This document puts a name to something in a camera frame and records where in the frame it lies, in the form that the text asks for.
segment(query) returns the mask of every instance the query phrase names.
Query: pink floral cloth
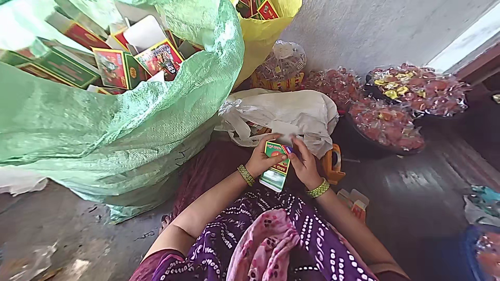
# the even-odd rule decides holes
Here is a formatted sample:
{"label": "pink floral cloth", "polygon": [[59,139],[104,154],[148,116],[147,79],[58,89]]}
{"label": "pink floral cloth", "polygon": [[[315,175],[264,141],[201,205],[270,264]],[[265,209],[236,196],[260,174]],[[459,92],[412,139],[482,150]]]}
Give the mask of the pink floral cloth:
{"label": "pink floral cloth", "polygon": [[299,240],[285,209],[263,212],[236,245],[226,281],[287,280],[290,250]]}

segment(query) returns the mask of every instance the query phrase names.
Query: wrapped packet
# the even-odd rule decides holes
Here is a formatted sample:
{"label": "wrapped packet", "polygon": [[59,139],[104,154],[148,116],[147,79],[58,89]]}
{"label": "wrapped packet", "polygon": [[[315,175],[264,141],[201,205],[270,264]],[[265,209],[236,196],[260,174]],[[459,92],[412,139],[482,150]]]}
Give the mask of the wrapped packet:
{"label": "wrapped packet", "polygon": [[424,145],[420,128],[415,128],[412,116],[404,105],[388,105],[383,100],[366,97],[354,102],[349,114],[365,136],[382,145],[404,151]]}
{"label": "wrapped packet", "polygon": [[487,231],[476,243],[477,261],[493,280],[500,280],[500,234]]}
{"label": "wrapped packet", "polygon": [[304,48],[297,43],[278,40],[256,72],[267,81],[278,82],[295,77],[305,66]]}
{"label": "wrapped packet", "polygon": [[329,96],[342,111],[365,96],[359,77],[341,66],[337,70],[311,71],[302,81],[301,88]]}
{"label": "wrapped packet", "polygon": [[375,68],[367,78],[368,85],[377,86],[384,96],[409,105],[416,113],[450,117],[467,109],[469,85],[453,75],[436,74],[430,67],[403,63]]}

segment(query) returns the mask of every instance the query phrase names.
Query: white wall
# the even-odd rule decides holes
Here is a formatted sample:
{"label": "white wall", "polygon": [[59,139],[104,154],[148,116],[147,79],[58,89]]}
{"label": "white wall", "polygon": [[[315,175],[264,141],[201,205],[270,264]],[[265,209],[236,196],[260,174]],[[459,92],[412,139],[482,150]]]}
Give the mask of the white wall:
{"label": "white wall", "polygon": [[282,33],[302,45],[307,70],[423,66],[499,0],[303,0]]}

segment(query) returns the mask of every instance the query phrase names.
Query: green bangle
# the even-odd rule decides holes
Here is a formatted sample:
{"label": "green bangle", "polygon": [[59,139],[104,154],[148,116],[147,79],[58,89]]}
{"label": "green bangle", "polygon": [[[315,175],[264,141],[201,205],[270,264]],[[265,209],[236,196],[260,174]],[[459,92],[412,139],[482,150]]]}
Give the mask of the green bangle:
{"label": "green bangle", "polygon": [[322,179],[323,182],[318,187],[316,187],[313,190],[307,191],[307,194],[312,198],[321,196],[323,193],[327,192],[327,190],[330,188],[330,184],[328,183],[327,179],[324,177],[322,177]]}
{"label": "green bangle", "polygon": [[254,180],[254,178],[250,175],[249,171],[247,170],[247,168],[245,168],[245,166],[243,166],[243,165],[239,165],[239,167],[238,167],[238,172],[241,174],[241,176],[243,177],[243,179],[245,180],[245,182],[246,182],[249,186],[253,186],[253,185],[254,185],[255,180]]}

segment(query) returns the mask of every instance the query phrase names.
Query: grey floor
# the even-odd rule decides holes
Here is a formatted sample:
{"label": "grey floor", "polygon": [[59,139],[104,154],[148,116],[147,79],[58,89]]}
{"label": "grey floor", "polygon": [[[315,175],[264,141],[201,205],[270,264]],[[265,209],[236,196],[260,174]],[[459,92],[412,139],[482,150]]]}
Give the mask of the grey floor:
{"label": "grey floor", "polygon": [[[467,226],[462,194],[469,186],[498,189],[500,183],[499,173],[462,139],[439,130],[424,135],[427,147],[418,155],[343,161],[347,175],[335,187],[368,196],[367,225],[414,280],[425,280],[426,269],[415,262],[422,240]],[[0,245],[7,259],[57,242],[51,269],[64,269],[53,281],[128,280],[169,210],[166,203],[113,225],[102,205],[51,182],[43,191],[0,194]]]}

